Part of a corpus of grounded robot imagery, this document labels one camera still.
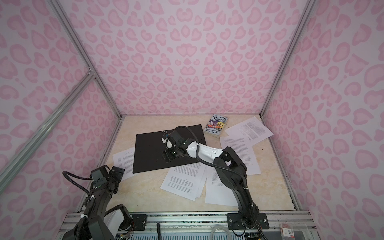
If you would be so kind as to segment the blue and black file folder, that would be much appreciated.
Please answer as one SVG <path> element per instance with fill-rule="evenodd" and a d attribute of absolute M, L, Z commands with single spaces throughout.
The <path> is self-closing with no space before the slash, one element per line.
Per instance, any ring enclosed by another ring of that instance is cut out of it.
<path fill-rule="evenodd" d="M 148 171 L 173 168 L 188 164 L 197 163 L 197 159 L 177 157 L 170 162 L 163 158 L 163 152 L 166 145 L 162 142 L 165 133 L 171 133 L 172 130 L 144 133 L 136 135 L 136 145 L 134 154 L 133 173 L 143 173 Z"/>

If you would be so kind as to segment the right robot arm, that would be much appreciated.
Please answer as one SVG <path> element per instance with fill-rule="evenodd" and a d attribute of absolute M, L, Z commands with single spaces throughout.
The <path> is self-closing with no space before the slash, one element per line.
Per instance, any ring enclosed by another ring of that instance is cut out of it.
<path fill-rule="evenodd" d="M 162 142 L 166 150 L 163 159 L 169 163 L 177 158 L 188 157 L 216 170 L 222 184 L 232 191 L 238 204 L 240 223 L 246 229 L 262 231 L 260 210 L 252 199 L 247 183 L 247 167 L 231 147 L 217 149 L 201 144 L 185 126 L 163 132 Z"/>

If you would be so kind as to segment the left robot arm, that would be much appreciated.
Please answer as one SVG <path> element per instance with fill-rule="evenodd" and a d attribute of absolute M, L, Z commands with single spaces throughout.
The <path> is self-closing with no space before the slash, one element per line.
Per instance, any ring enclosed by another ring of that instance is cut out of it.
<path fill-rule="evenodd" d="M 64 240 L 114 240 L 117 231 L 133 230 L 133 217 L 124 205 L 106 210 L 112 196 L 118 192 L 124 173 L 123 168 L 110 169 L 106 165 L 91 171 L 88 178 L 63 172 L 69 182 L 87 194 L 83 203 L 85 210 L 75 227 L 64 234 Z"/>

